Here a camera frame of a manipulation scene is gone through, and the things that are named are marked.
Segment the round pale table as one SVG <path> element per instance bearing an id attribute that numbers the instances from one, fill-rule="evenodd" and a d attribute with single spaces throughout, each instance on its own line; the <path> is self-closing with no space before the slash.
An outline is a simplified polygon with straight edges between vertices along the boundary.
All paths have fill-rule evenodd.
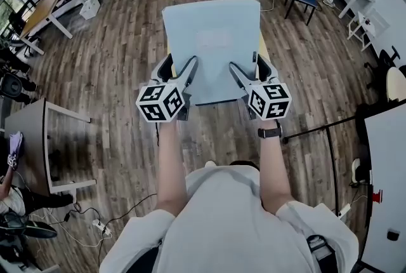
<path id="1" fill-rule="evenodd" d="M 388 101 L 406 100 L 406 77 L 396 67 L 391 67 L 386 74 L 386 96 Z"/>

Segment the white cardboard box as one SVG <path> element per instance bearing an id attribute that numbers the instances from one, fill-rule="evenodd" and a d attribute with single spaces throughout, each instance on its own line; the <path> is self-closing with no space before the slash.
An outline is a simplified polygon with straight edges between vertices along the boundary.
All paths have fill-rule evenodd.
<path id="1" fill-rule="evenodd" d="M 83 17 L 83 19 L 89 20 L 97 15 L 99 9 L 99 0 L 86 0 L 82 5 L 79 14 Z"/>

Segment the black office chair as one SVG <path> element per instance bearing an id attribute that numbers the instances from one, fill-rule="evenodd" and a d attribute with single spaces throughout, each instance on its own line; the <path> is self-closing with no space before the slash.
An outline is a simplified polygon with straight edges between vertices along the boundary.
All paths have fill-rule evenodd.
<path id="1" fill-rule="evenodd" d="M 393 50 L 392 56 L 389 56 L 389 54 L 385 50 L 381 50 L 376 67 L 371 66 L 369 62 L 364 63 L 363 66 L 366 69 L 370 69 L 373 76 L 372 81 L 367 84 L 367 89 L 378 89 L 380 87 L 380 84 L 386 82 L 386 75 L 389 69 L 395 66 L 394 60 L 396 58 L 400 58 L 400 55 L 397 52 L 396 48 L 394 46 L 392 46 L 391 48 Z"/>

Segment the person's right forearm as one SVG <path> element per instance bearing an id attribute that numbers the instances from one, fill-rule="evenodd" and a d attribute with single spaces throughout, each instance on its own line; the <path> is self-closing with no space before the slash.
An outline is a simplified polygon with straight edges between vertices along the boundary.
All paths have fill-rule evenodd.
<path id="1" fill-rule="evenodd" d="M 259 189 L 264 209 L 276 214 L 277 211 L 294 198 L 291 194 L 287 170 L 282 155 L 279 127 L 274 120 L 260 121 L 259 129 L 271 136 L 260 138 Z"/>

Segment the black wristwatch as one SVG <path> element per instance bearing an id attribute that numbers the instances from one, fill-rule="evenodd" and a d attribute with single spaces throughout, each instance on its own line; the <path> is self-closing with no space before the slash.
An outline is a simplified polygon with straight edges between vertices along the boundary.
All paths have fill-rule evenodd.
<path id="1" fill-rule="evenodd" d="M 273 128 L 273 129 L 259 128 L 258 136 L 263 139 L 274 138 L 274 137 L 280 138 L 282 136 L 282 128 L 280 126 Z"/>

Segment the yellow wooden table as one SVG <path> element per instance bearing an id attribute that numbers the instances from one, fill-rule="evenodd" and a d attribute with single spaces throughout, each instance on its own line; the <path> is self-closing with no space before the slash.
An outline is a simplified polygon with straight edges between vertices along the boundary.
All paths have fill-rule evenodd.
<path id="1" fill-rule="evenodd" d="M 167 54 L 170 54 L 171 49 L 169 47 L 169 39 L 167 41 Z M 262 57 L 262 59 L 267 60 L 270 63 L 270 57 L 268 54 L 268 49 L 266 47 L 266 43 L 263 37 L 262 32 L 260 32 L 259 35 L 259 51 L 258 54 Z M 174 65 L 171 66 L 171 71 L 172 71 L 172 75 L 176 75 L 176 69 L 174 67 Z M 260 74 L 259 74 L 259 67 L 256 69 L 256 78 L 259 79 L 260 78 Z"/>

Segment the light wooden desk white legs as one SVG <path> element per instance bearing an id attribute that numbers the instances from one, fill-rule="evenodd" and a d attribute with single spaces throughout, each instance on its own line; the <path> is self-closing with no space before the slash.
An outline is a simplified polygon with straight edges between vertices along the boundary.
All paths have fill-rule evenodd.
<path id="1" fill-rule="evenodd" d="M 53 10 L 59 0 L 40 0 L 35 7 L 34 12 L 28 18 L 22 33 L 19 35 L 20 40 L 36 53 L 44 55 L 44 51 L 27 39 L 31 33 L 42 21 L 49 20 L 52 22 L 66 37 L 73 38 L 73 35 L 53 16 Z"/>

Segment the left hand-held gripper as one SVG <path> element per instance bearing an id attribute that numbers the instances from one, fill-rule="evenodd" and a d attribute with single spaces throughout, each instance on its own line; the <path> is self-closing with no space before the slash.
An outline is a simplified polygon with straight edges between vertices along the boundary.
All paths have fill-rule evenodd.
<path id="1" fill-rule="evenodd" d="M 172 55 L 162 59 L 151 73 L 151 78 L 172 78 Z M 173 119 L 186 121 L 190 107 L 190 94 L 186 93 L 191 85 L 197 67 L 198 57 L 191 57 L 176 79 L 168 82 L 149 80 L 141 88 L 136 106 L 146 122 L 171 122 Z"/>

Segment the dark brown desk white legs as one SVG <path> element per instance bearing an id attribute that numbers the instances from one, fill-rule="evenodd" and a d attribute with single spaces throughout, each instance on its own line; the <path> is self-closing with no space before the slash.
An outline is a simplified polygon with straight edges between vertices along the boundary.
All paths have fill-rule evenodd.
<path id="1" fill-rule="evenodd" d="M 49 196 L 96 185 L 95 179 L 53 185 L 48 158 L 48 113 L 51 110 L 85 123 L 91 122 L 89 116 L 55 105 L 44 98 L 5 119 L 6 137 L 18 131 L 23 135 L 23 156 L 18 162 L 18 172 L 27 188 L 37 194 Z"/>

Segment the purple cloth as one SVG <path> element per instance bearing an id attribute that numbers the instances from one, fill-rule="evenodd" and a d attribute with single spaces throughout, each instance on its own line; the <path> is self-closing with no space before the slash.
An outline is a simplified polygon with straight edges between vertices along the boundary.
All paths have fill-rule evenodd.
<path id="1" fill-rule="evenodd" d="M 9 135 L 9 155 L 14 158 L 20 156 L 20 149 L 23 144 L 23 134 L 20 131 Z"/>

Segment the person's left forearm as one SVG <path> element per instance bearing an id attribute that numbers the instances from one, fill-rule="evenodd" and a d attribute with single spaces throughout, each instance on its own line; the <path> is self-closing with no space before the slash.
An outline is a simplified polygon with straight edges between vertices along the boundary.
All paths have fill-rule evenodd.
<path id="1" fill-rule="evenodd" d="M 178 216 L 186 206 L 188 198 L 177 120 L 161 123 L 159 136 L 157 209 Z"/>

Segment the white table black edge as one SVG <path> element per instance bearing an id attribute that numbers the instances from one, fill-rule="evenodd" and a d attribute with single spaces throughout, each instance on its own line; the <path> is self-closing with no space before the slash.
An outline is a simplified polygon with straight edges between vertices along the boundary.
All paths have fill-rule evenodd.
<path id="1" fill-rule="evenodd" d="M 406 103 L 365 120 L 372 190 L 383 191 L 372 214 L 361 261 L 385 273 L 406 269 Z"/>

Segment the person's white shirt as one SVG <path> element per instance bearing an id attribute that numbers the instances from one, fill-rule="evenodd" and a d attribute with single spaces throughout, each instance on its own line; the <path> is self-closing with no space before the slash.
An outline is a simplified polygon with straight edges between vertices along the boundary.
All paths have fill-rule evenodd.
<path id="1" fill-rule="evenodd" d="M 137 272 L 157 250 L 153 273 L 320 273 L 307 240 L 318 235 L 334 250 L 339 273 L 350 273 L 358 239 L 326 207 L 289 201 L 276 214 L 259 198 L 259 172 L 217 166 L 186 178 L 187 205 L 179 215 L 154 210 L 128 221 L 100 273 Z"/>

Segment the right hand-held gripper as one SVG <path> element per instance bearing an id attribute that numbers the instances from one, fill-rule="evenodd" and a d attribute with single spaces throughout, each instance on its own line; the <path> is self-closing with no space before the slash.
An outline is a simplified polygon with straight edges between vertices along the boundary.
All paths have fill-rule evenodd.
<path id="1" fill-rule="evenodd" d="M 237 64 L 229 63 L 229 71 L 238 87 L 247 95 L 249 118 L 268 121 L 285 118 L 291 106 L 291 94 L 285 83 L 280 82 L 276 68 L 269 59 L 257 57 L 258 78 L 249 77 Z"/>

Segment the black metal table frame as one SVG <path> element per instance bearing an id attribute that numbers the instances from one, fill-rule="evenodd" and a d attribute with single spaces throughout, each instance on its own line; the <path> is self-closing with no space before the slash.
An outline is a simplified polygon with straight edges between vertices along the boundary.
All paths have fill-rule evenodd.
<path id="1" fill-rule="evenodd" d="M 327 143 L 329 146 L 329 152 L 330 152 L 330 157 L 331 157 L 332 174 L 333 174 L 333 182 L 334 182 L 334 204 L 335 204 L 334 212 L 335 212 L 336 216 L 339 216 L 339 214 L 340 214 L 339 195 L 338 195 L 339 189 L 338 189 L 338 179 L 337 179 L 337 166 L 336 166 L 334 146 L 333 146 L 333 142 L 332 142 L 332 135 L 331 135 L 330 128 L 333 126 L 337 126 L 337 125 L 352 121 L 355 118 L 356 118 L 356 116 L 350 116 L 346 119 L 342 119 L 342 120 L 339 120 L 339 121 L 336 121 L 333 123 L 325 124 L 325 125 L 322 125 L 322 126 L 310 129 L 310 130 L 295 133 L 293 135 L 284 136 L 282 138 L 282 142 L 284 144 L 288 144 L 289 140 L 291 140 L 293 138 L 301 137 L 303 135 L 308 135 L 308 134 L 314 133 L 314 132 L 325 131 L 325 133 L 327 135 Z"/>

